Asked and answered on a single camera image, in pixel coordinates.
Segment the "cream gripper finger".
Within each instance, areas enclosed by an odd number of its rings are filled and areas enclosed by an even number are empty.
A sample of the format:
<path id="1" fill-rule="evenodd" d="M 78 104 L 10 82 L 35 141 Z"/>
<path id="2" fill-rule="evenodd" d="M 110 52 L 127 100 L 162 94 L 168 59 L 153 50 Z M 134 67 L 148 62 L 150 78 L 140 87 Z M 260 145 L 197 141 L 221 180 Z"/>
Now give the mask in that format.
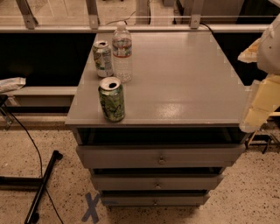
<path id="1" fill-rule="evenodd" d="M 260 44 L 260 38 L 255 40 L 248 48 L 241 52 L 238 56 L 238 60 L 244 63 L 257 62 L 257 52 Z"/>
<path id="2" fill-rule="evenodd" d="M 262 80 L 254 80 L 239 128 L 252 133 L 267 122 L 269 116 L 280 107 L 280 76 L 268 74 Z"/>

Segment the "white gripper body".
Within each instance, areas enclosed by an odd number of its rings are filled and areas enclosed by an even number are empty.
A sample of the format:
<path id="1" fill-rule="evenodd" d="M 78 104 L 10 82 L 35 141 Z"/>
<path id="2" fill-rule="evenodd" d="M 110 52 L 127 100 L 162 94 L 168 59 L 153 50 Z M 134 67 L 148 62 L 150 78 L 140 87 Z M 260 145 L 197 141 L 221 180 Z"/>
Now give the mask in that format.
<path id="1" fill-rule="evenodd" d="M 280 74 L 280 14 L 261 36 L 257 67 L 267 74 Z"/>

